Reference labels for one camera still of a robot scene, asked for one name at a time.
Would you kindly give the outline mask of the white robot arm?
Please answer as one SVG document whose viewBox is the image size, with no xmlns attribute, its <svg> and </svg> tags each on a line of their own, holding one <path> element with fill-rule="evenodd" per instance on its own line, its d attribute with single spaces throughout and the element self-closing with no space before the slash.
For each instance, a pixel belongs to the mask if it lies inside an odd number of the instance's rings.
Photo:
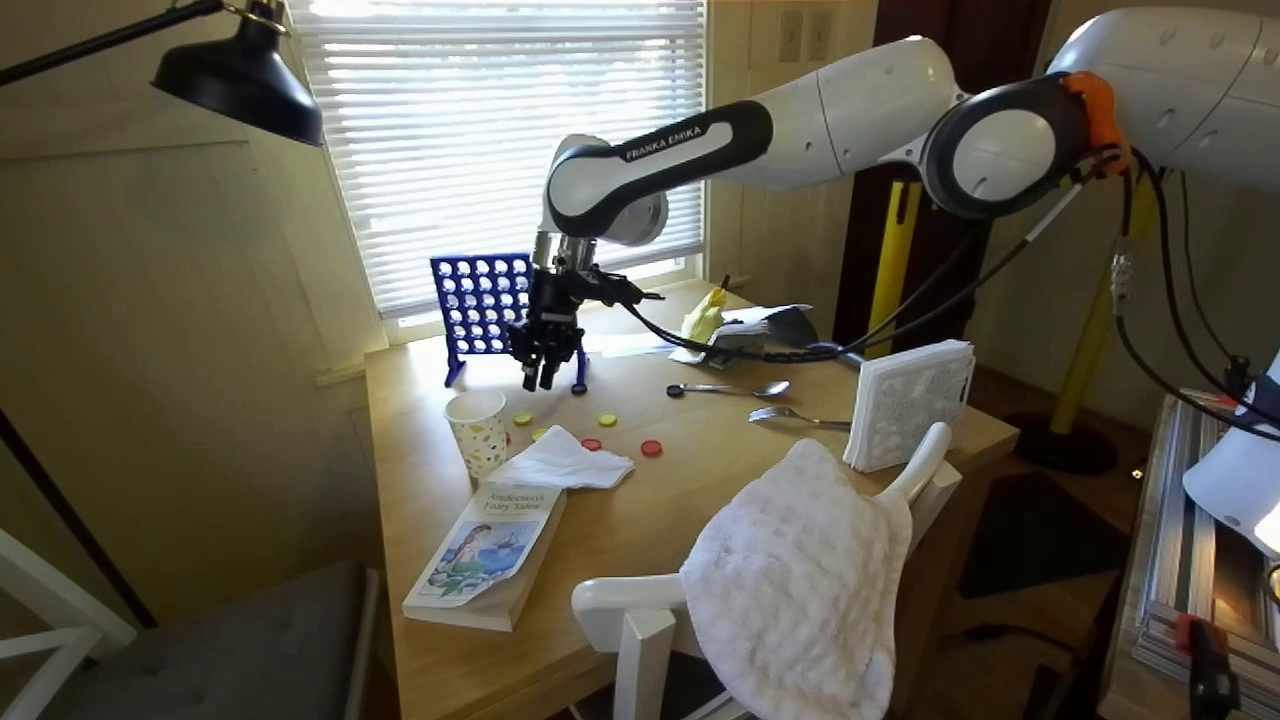
<svg viewBox="0 0 1280 720">
<path fill-rule="evenodd" d="M 1039 74 L 985 92 L 957 82 L 935 39 L 905 36 L 622 143 L 570 134 L 548 168 L 541 219 L 569 253 L 533 268 L 507 350 L 533 386 L 551 384 L 579 350 L 576 306 L 639 296 L 598 273 L 591 249 L 656 239 L 674 186 L 708 175 L 806 186 L 876 165 L 915 168 L 957 219 L 1009 215 L 1062 180 L 1137 165 L 1280 186 L 1280 19 L 1112 9 L 1085 19 Z"/>
</svg>

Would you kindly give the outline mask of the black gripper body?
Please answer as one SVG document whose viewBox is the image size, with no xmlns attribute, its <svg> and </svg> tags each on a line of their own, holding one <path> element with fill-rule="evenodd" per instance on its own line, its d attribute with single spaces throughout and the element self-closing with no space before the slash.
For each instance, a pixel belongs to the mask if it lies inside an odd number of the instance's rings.
<svg viewBox="0 0 1280 720">
<path fill-rule="evenodd" d="M 598 305 L 639 305 L 643 289 L 628 274 L 598 268 L 533 268 L 528 273 L 528 306 L 507 328 L 507 346 L 528 370 L 554 370 L 579 346 L 576 310 L 585 298 Z"/>
</svg>

